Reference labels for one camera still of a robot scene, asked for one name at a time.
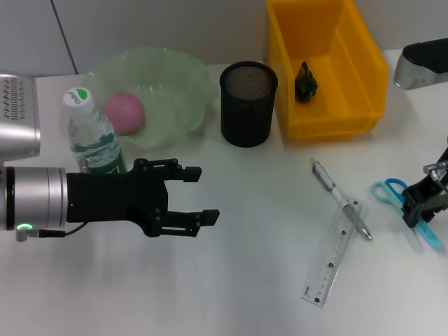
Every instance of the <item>yellow storage box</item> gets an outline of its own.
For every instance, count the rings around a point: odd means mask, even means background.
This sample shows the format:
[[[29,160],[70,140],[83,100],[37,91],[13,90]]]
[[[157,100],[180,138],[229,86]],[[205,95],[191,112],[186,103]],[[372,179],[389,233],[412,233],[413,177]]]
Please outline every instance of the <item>yellow storage box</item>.
[[[267,12],[286,136],[321,141],[371,130],[384,113],[389,70],[353,0],[267,0]],[[298,102],[294,80],[303,61],[319,87]]]

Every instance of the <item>pen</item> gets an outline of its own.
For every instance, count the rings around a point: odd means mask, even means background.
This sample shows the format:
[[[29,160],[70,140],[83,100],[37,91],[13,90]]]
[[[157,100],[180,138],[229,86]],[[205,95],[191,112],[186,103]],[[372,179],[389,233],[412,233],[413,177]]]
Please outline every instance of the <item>pen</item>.
[[[315,159],[311,159],[311,164],[313,167],[313,174],[315,177],[321,182],[322,186],[333,196],[339,206],[342,208],[342,211],[347,216],[347,218],[355,225],[357,231],[366,239],[372,240],[372,236],[370,235],[367,226],[365,226],[363,220],[356,212],[355,208],[348,199],[344,196],[341,190],[337,187],[335,182],[330,178],[325,169],[322,167],[322,164]]]

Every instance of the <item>white bottle cap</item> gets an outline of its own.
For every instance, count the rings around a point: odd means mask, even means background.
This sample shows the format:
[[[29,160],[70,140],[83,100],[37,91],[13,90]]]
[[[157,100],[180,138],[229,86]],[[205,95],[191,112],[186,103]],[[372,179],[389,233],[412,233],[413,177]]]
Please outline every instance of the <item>white bottle cap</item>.
[[[72,118],[89,117],[95,111],[92,94],[84,87],[74,87],[68,90],[64,94],[63,102],[63,111],[69,113]]]

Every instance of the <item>blue scissors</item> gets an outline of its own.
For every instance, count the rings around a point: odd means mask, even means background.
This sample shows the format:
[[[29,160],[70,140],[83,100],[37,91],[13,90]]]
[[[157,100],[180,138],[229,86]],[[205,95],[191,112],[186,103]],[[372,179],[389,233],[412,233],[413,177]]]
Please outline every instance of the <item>blue scissors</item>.
[[[405,198],[392,186],[393,183],[402,186],[403,189],[407,188],[407,185],[404,181],[401,181],[398,178],[388,178],[387,180],[385,180],[385,182],[374,183],[372,187],[370,187],[370,192],[375,196],[377,200],[392,205],[400,212],[401,215],[403,215],[402,207]],[[386,196],[380,195],[378,193],[378,188],[381,188],[386,193]],[[441,249],[443,247],[443,243],[440,241],[440,239],[438,239],[438,237],[431,230],[431,228],[423,218],[419,219],[419,222],[415,226],[415,230],[434,249]]]

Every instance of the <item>clear plastic ruler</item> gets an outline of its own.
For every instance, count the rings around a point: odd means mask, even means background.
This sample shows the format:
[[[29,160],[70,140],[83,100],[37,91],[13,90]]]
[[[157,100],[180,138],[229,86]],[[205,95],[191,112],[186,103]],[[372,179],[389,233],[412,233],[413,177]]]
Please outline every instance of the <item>clear plastic ruler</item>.
[[[353,204],[356,212],[361,214],[363,205],[351,197],[347,199]],[[302,298],[320,307],[324,306],[354,230],[354,225],[339,208],[309,268]]]

